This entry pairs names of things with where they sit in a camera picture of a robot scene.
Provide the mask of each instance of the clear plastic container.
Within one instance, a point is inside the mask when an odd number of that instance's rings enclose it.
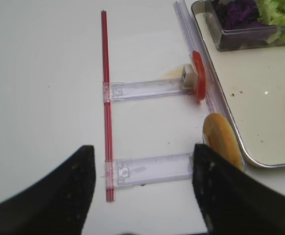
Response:
[[[195,2],[192,13],[195,17],[203,3]],[[216,48],[220,51],[248,49],[258,47],[285,46],[285,26],[270,25],[268,27],[225,30],[217,17],[211,0],[204,0],[204,14]]]

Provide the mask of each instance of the green lettuce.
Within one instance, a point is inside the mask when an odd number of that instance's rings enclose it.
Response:
[[[285,0],[257,0],[260,17],[258,21],[269,25],[285,26]],[[285,29],[269,37],[267,43],[277,41],[277,44],[285,43]]]

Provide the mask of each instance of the purple cabbage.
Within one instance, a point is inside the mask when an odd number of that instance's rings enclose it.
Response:
[[[264,27],[257,21],[260,16],[254,0],[235,0],[227,5],[214,1],[214,9],[225,30]]]

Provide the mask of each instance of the stain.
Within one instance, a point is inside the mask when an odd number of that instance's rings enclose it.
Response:
[[[181,77],[182,72],[183,72],[184,66],[180,66],[174,70],[171,70],[167,72],[165,75],[161,76],[160,79],[170,79],[170,78],[176,78],[176,77]]]

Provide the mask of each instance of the round cracker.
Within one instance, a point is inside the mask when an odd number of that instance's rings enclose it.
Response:
[[[234,131],[221,114],[210,114],[203,125],[203,135],[215,152],[243,171],[243,162]]]

